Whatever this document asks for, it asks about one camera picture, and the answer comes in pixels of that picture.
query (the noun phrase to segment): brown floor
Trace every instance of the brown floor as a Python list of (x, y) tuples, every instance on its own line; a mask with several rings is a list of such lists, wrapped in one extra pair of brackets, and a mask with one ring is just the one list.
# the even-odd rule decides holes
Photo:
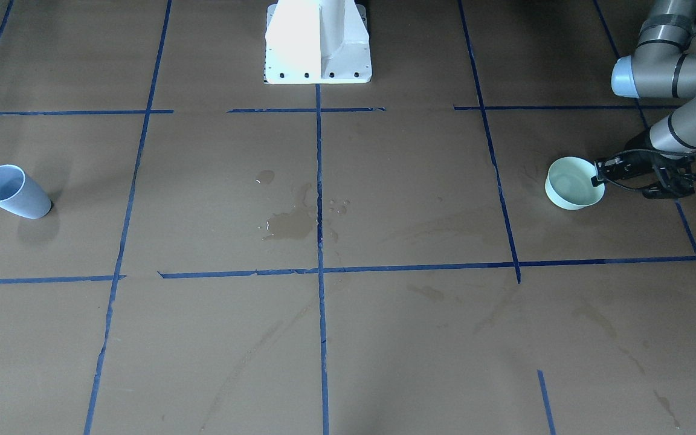
[(680, 104), (650, 0), (373, 0), (320, 88), (269, 3), (0, 0), (0, 434), (696, 434), (696, 195), (544, 194)]

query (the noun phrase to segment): water stain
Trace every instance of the water stain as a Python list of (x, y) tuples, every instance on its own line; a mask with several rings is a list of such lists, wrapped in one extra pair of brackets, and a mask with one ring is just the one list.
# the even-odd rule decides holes
[(525, 190), (534, 193), (538, 192), (539, 181), (541, 181), (542, 189), (544, 188), (544, 182), (538, 166), (532, 165), (529, 167), (528, 165), (523, 165), (522, 175), (524, 177), (520, 178), (520, 184), (523, 185)]
[(599, 327), (603, 328), (603, 330), (609, 338), (611, 338), (612, 340), (616, 340), (616, 328), (614, 327), (614, 325), (611, 324), (611, 321), (608, 320), (603, 314), (601, 314), (587, 300), (583, 300), (583, 303), (584, 305), (582, 305), (580, 308), (574, 309), (571, 315), (574, 318), (578, 318), (580, 316), (586, 317), (587, 319), (591, 320), (591, 322), (594, 322)]
[(426, 298), (428, 298), (429, 300), (433, 300), (434, 302), (442, 302), (443, 300), (445, 300), (445, 294), (443, 294), (437, 289), (434, 289), (433, 287), (416, 287), (412, 284), (408, 284), (407, 290), (413, 292), (414, 294), (424, 295)]
[(307, 313), (309, 313), (316, 305), (318, 304), (318, 295), (313, 295), (313, 297), (310, 298), (308, 303), (297, 312), (297, 314), (289, 321), (289, 323), (286, 324), (281, 329), (281, 332), (273, 339), (273, 341), (270, 342), (270, 345), (268, 347), (273, 347), (276, 343), (278, 343), (279, 339), (283, 336), (286, 335), (286, 333), (291, 330), (295, 324), (302, 319)]
[(485, 245), (506, 244), (506, 236), (503, 239), (499, 236), (498, 231), (485, 231), (484, 228), (477, 225), (480, 222), (480, 217), (484, 216), (488, 209), (478, 210), (470, 209), (459, 213), (450, 214), (439, 219), (433, 219), (417, 225), (409, 226), (398, 231), (391, 232), (386, 239), (381, 242), (388, 242), (392, 239), (411, 240), (414, 244), (418, 239), (430, 240), (431, 237), (438, 237), (437, 242), (444, 242), (453, 237), (462, 236), (480, 236), (482, 243)]
[(483, 320), (480, 320), (477, 322), (476, 325), (474, 325), (474, 330), (472, 331), (472, 334), (478, 334), (480, 333), (481, 330), (483, 330), (486, 326), (489, 327), (494, 327), (495, 323), (503, 316), (503, 314), (506, 312), (506, 310), (509, 308), (509, 306), (514, 302), (514, 297), (517, 295), (517, 292), (520, 291), (519, 286), (512, 286), (510, 289), (504, 290), (503, 297), (501, 297), (501, 300), (495, 304), (494, 308), (491, 311), (491, 314), (488, 315)]
[(305, 198), (311, 185), (308, 182), (299, 188), (295, 207), (290, 213), (274, 214), (265, 227), (270, 234), (262, 240), (299, 239), (302, 240), (313, 231), (315, 219), (311, 216), (313, 207), (307, 207)]
[(259, 182), (259, 184), (270, 184), (273, 182), (274, 177), (276, 177), (276, 173), (266, 170), (257, 174), (256, 181)]
[(619, 349), (620, 352), (624, 353), (624, 355), (627, 356), (627, 358), (630, 358), (630, 361), (632, 361), (633, 363), (635, 363), (636, 367), (638, 368), (638, 372), (640, 372), (641, 375), (645, 375), (645, 374), (646, 374), (646, 369), (643, 368), (643, 364), (641, 364), (640, 361), (638, 361), (638, 360), (633, 356), (633, 354), (630, 353), (629, 350), (624, 349), (624, 347), (622, 347), (622, 346), (617, 346), (617, 347), (618, 347), (618, 349)]
[(278, 322), (276, 322), (275, 325), (269, 327), (265, 334), (262, 335), (262, 338), (257, 340), (257, 343), (255, 343), (254, 346), (252, 346), (251, 349), (249, 349), (246, 352), (243, 358), (241, 358), (240, 361), (238, 361), (238, 363), (235, 364), (234, 368), (232, 369), (232, 372), (230, 372), (230, 374), (227, 375), (226, 378), (224, 378), (224, 382), (222, 382), (222, 385), (220, 385), (219, 391), (213, 398), (213, 402), (211, 402), (211, 407), (209, 408), (208, 414), (205, 415), (204, 421), (202, 421), (201, 432), (205, 430), (205, 425), (208, 424), (211, 417), (213, 417), (214, 415), (216, 415), (216, 413), (220, 411), (222, 407), (222, 401), (224, 400), (225, 396), (232, 393), (232, 391), (235, 389), (238, 381), (240, 380), (240, 375), (243, 374), (243, 370), (246, 368), (249, 361), (251, 361), (254, 358), (254, 356), (257, 355), (257, 352), (259, 352), (262, 346), (265, 345), (265, 343), (273, 337), (273, 335), (276, 333), (277, 330), (279, 330), (283, 323), (284, 322), (279, 320)]
[(614, 303), (614, 292), (611, 289), (602, 289), (599, 296), (604, 305), (611, 305)]
[(671, 410), (671, 401), (669, 401), (666, 397), (660, 396), (660, 393), (657, 393), (657, 390), (654, 390), (654, 397), (656, 397), (657, 402), (660, 402), (660, 405), (665, 408), (665, 411), (668, 411), (668, 414), (673, 417), (673, 424), (675, 425), (676, 429), (680, 429), (682, 425), (678, 422), (676, 414), (673, 413), (673, 410)]

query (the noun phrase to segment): light blue cup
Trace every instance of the light blue cup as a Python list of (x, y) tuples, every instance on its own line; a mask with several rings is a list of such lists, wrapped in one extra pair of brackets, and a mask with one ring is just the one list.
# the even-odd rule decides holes
[(53, 204), (47, 193), (19, 166), (0, 166), (0, 207), (23, 218), (41, 218)]
[(549, 167), (544, 190), (558, 207), (579, 210), (589, 207), (603, 198), (605, 185), (597, 187), (590, 181), (598, 170), (591, 162), (578, 157), (563, 157)]

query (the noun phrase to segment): cup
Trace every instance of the cup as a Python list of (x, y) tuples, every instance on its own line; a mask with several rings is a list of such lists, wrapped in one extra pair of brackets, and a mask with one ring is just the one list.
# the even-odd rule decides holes
[(549, 167), (544, 190), (558, 207), (578, 210), (589, 207), (603, 198), (605, 186), (592, 187), (591, 179), (597, 174), (596, 166), (578, 157), (563, 157)]
[(15, 165), (0, 166), (0, 207), (23, 218), (41, 218), (52, 208), (47, 193)]

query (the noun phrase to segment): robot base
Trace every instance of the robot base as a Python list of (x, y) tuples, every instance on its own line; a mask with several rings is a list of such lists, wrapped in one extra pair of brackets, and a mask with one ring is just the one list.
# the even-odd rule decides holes
[(268, 7), (265, 82), (367, 83), (367, 9), (353, 0), (279, 0)]

